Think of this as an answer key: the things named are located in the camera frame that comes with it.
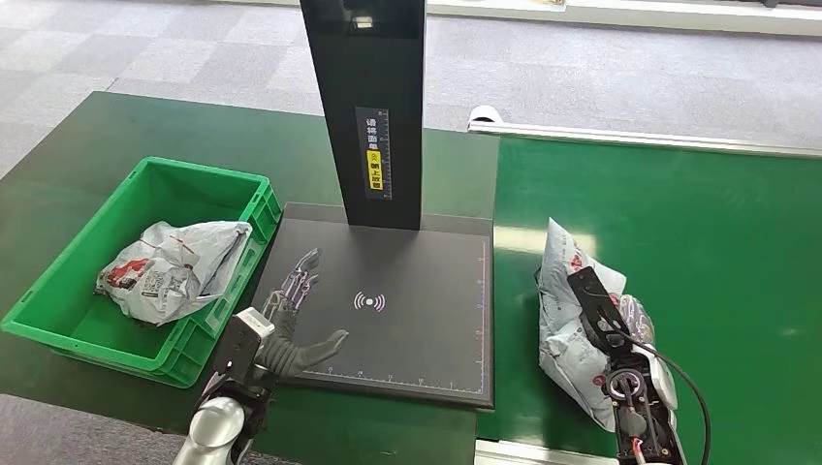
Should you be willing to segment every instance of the sticker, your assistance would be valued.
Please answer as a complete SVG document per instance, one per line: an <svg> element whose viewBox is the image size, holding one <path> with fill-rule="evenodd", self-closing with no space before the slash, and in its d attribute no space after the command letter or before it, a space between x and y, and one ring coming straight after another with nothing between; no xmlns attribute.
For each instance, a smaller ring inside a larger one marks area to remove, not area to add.
<svg viewBox="0 0 822 465"><path fill-rule="evenodd" d="M392 199L391 140L386 108L355 108L363 160L365 197Z"/></svg>

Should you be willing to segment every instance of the wireless charging symbol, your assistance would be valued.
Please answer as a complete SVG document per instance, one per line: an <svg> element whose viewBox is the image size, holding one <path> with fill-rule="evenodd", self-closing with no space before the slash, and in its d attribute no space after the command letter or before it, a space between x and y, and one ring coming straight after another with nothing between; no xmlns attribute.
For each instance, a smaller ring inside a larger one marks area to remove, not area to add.
<svg viewBox="0 0 822 465"><path fill-rule="evenodd" d="M366 297L362 292L354 296L354 308L360 310L364 306L373 307L377 313L382 313L385 308L385 296L380 294L376 297Z"/></svg>

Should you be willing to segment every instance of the yellow label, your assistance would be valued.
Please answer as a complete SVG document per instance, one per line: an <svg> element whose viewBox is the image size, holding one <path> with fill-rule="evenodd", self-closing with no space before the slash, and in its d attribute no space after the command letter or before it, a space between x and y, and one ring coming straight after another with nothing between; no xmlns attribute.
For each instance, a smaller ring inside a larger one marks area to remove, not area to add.
<svg viewBox="0 0 822 465"><path fill-rule="evenodd" d="M367 150L365 158L368 161L368 185L375 191L383 190L383 170L380 163L380 152Z"/></svg>

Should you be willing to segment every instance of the green table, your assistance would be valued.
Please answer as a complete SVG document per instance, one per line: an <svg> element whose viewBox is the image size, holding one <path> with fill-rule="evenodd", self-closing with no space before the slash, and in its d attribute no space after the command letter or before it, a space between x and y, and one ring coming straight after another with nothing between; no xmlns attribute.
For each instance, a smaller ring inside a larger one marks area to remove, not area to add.
<svg viewBox="0 0 822 465"><path fill-rule="evenodd" d="M425 212L494 217L496 411L283 387L257 449L307 464L466 464L481 437L611 455L613 438L536 364L531 276L553 216L628 276L660 349L703 390L712 462L819 461L822 163L441 131L425 132L424 152ZM283 202L340 203L322 118L95 93L0 181L0 315L149 155L267 175ZM8 334L0 361L0 392L176 432L200 387L164 387ZM773 401L754 389L768 380L779 380L767 385ZM679 387L695 462L699 412Z"/></svg>

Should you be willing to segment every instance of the black cable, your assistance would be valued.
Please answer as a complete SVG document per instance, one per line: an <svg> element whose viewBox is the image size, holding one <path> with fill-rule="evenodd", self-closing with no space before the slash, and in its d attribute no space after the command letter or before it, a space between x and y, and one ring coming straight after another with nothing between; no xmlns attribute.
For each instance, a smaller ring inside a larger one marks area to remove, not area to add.
<svg viewBox="0 0 822 465"><path fill-rule="evenodd" d="M705 398L702 396L702 392L699 391L699 389L696 387L696 384L693 382L693 380L691 380L691 377L688 376L688 374L685 373L684 370L682 370L679 365L673 363L666 356L663 356L662 354L658 353L651 346L648 346L648 345L646 345L642 342L639 342L639 341L633 339L625 331L623 331L623 330L619 329L618 327L614 326L614 324L611 323L611 320L609 320L605 315L603 315L601 313L601 309L599 309L599 310L600 311L598 311L597 313L599 313L599 316L602 317L605 320L606 323L608 323L608 326L610 326L611 329L618 332L620 336L624 337L628 341L631 341L631 343L633 343L634 345L637 345L637 346L643 348L644 350L646 350L646 351L654 354L655 356L659 357L662 361L667 363L671 368L674 368L674 371L679 373L680 376L682 376L682 378L685 380L685 382L688 383L691 390L693 390L694 395L696 395L696 400L699 402L699 407L700 407L700 409L702 409L702 419L705 423L705 443L704 443L703 448L702 448L702 461L700 463L702 465L708 465L708 456L711 454L711 415L709 415L709 413L708 413L708 404L705 403Z"/></svg>

